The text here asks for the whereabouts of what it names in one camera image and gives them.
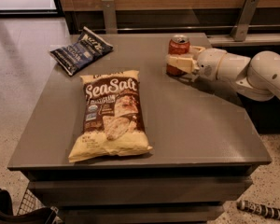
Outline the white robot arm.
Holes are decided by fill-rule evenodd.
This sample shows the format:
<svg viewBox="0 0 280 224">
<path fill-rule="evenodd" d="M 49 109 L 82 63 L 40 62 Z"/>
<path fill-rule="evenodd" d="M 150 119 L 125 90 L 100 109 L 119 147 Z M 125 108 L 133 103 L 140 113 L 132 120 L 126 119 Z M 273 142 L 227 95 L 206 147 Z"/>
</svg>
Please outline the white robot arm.
<svg viewBox="0 0 280 224">
<path fill-rule="evenodd" d="M 280 55 L 262 51 L 253 58 L 224 49 L 191 46 L 189 53 L 168 54 L 174 68 L 209 81 L 227 82 L 243 96 L 255 101 L 280 100 Z"/>
</svg>

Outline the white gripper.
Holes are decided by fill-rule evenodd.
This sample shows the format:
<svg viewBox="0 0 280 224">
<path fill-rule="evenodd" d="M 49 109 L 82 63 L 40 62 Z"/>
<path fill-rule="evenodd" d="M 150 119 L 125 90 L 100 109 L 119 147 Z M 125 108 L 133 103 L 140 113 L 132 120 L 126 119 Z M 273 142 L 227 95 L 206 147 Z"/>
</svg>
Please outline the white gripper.
<svg viewBox="0 0 280 224">
<path fill-rule="evenodd" d="M 219 64 L 227 54 L 227 51 L 224 49 L 205 49 L 205 47 L 190 46 L 189 54 L 192 57 L 186 54 L 168 54 L 166 56 L 167 72 L 170 75 L 179 75 L 182 72 L 195 74 L 199 71 L 201 78 L 213 81 L 217 79 Z"/>
</svg>

